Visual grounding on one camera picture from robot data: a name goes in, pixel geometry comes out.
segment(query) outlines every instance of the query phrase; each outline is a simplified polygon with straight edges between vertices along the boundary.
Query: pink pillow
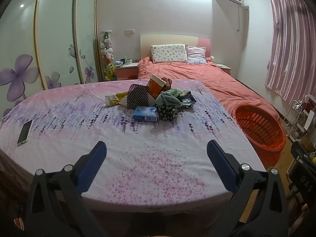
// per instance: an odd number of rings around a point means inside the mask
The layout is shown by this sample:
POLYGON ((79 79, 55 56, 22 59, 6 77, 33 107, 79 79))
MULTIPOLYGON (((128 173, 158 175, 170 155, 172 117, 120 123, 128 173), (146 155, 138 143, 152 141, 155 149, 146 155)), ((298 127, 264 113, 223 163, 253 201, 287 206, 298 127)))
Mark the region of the pink pillow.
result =
POLYGON ((207 64, 205 60, 206 47, 194 47, 194 46, 189 46, 188 44, 186 44, 185 48, 186 48, 186 54, 188 56, 188 63, 207 64))

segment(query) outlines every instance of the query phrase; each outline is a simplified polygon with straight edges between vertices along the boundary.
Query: cable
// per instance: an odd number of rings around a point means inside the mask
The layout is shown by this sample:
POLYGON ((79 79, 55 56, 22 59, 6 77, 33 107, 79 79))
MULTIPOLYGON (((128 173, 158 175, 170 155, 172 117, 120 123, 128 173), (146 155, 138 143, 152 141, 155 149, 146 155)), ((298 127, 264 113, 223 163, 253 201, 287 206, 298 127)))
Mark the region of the cable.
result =
POLYGON ((238 5, 238 30, 237 32, 240 31, 240 6, 238 5))

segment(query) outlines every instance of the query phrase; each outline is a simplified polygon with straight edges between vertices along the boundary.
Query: checkered bag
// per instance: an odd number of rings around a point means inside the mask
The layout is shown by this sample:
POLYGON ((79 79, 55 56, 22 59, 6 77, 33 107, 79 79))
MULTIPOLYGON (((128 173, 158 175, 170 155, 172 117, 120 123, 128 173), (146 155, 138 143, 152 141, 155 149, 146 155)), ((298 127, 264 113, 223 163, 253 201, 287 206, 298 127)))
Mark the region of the checkered bag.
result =
POLYGON ((127 108, 136 109, 137 106, 148 107, 148 86, 131 84, 127 95, 127 108))

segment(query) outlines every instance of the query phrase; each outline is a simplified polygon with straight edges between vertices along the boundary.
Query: cup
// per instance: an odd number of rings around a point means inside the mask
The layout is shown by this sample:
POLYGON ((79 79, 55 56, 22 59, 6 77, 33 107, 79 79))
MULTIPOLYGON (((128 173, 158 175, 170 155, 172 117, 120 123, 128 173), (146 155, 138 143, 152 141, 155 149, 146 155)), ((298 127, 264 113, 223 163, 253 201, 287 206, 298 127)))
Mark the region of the cup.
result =
POLYGON ((147 84, 148 93, 151 95, 151 97, 153 97, 156 100, 165 84, 166 82, 161 80, 159 77, 151 75, 151 78, 149 79, 149 82, 147 84))

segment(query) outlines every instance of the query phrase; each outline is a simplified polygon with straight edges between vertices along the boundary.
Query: floral pillow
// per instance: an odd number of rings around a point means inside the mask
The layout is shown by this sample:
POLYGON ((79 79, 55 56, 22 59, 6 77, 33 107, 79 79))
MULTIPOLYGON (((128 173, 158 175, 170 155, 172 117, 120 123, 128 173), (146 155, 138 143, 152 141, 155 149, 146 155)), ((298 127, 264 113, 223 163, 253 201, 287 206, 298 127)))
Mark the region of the floral pillow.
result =
POLYGON ((188 56, 188 63, 191 64, 207 64, 205 60, 206 47, 193 47, 185 45, 188 56))
POLYGON ((153 63, 188 62, 184 44, 152 45, 151 56, 153 63))

